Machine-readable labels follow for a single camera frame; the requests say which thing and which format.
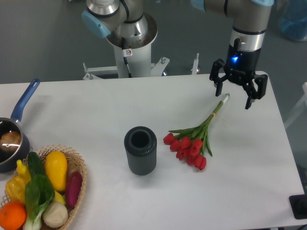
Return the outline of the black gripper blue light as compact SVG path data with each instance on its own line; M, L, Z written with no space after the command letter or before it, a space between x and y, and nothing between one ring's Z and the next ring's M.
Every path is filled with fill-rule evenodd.
M229 80L243 87L248 98L245 109L249 109L255 100L260 100L266 93L268 75L258 75L255 72L260 56L260 49L253 51L241 50L241 38L236 38L233 45L229 45L226 63L222 59L213 62L209 80L216 87L215 96L222 93L223 82ZM225 75L219 77L220 69Z

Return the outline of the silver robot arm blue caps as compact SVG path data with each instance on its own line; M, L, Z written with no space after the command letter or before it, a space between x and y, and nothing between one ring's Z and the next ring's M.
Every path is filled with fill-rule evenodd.
M209 79L216 95L223 82L230 81L247 93L246 109L266 93L268 76L257 75L255 68L273 5L272 0L193 0L194 8L233 18L226 60L213 63ZM113 46L118 76L152 76L151 45L157 36L154 18L143 9L141 0L89 0L82 20L96 36Z

